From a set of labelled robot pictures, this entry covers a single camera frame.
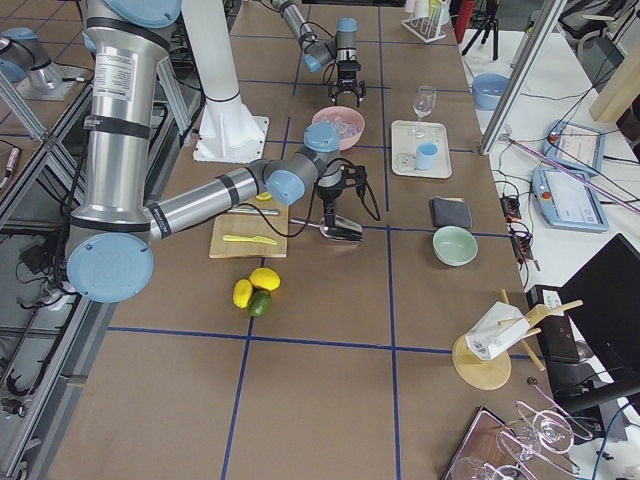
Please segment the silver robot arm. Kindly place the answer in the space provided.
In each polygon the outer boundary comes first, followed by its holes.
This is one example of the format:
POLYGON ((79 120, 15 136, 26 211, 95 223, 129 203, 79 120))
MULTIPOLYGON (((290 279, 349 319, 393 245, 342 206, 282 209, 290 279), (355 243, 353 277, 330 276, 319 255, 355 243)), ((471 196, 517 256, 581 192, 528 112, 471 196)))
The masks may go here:
POLYGON ((321 39, 314 30, 314 22, 303 18, 298 1, 269 1, 262 4, 280 14, 294 35, 302 52, 308 70, 313 73, 323 67, 337 69, 336 80, 324 80, 328 87, 328 97, 334 105, 339 97, 351 93, 356 99, 356 107, 367 94, 366 82, 358 79, 361 64, 357 52, 358 22, 353 17, 341 17, 336 24, 336 33, 321 39))
POLYGON ((219 1, 89 1, 85 35, 95 48, 86 187, 71 215, 67 276, 82 296, 129 299, 153 272, 150 242, 182 231, 261 193, 290 205, 342 181, 336 129, 313 124, 287 160, 267 160, 268 121, 243 103, 229 29, 219 1), (196 156, 236 169, 157 203, 145 203, 155 82, 169 57, 170 33, 183 22, 206 100, 196 156))

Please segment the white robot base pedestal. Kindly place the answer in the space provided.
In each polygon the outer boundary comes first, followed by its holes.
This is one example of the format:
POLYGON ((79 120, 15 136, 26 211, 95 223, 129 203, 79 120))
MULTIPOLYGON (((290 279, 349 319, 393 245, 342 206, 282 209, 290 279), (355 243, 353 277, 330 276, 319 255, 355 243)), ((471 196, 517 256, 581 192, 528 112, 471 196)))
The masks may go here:
POLYGON ((185 0, 181 12, 206 100, 194 159, 261 158, 269 119, 252 115, 241 98, 223 3, 185 0))

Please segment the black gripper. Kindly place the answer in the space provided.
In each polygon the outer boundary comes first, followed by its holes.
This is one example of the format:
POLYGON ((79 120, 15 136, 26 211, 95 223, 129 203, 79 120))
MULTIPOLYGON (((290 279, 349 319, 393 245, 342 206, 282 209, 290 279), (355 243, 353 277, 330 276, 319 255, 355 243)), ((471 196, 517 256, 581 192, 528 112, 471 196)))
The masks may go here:
MULTIPOLYGON (((346 188, 344 170, 338 169, 329 176, 322 177, 316 184, 316 193, 323 202, 323 219, 336 219, 336 201, 346 188)), ((327 237, 336 241, 360 242, 363 238, 361 231, 349 228, 330 226, 327 237)))
POLYGON ((366 82, 357 80, 357 74, 361 65, 357 60, 355 49, 339 49, 337 51, 336 65, 338 69, 336 84, 328 84, 328 96, 333 105, 338 102, 340 93, 351 92, 356 97, 356 107, 361 106, 366 97, 366 82))

